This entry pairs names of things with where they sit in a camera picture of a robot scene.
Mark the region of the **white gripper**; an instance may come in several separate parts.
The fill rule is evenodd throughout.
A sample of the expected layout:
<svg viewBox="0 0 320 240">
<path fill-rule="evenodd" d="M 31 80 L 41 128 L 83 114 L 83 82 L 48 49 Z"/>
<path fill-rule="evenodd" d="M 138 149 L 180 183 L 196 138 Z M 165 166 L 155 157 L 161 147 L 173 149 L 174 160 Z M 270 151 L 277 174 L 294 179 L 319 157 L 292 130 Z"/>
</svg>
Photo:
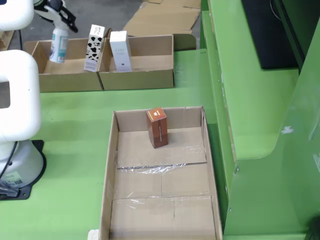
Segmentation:
<svg viewBox="0 0 320 240">
<path fill-rule="evenodd" d="M 66 8 L 64 0 L 34 0 L 33 8 L 37 15 L 55 26 L 68 26 L 74 33 L 78 32 L 76 17 Z"/>
</svg>

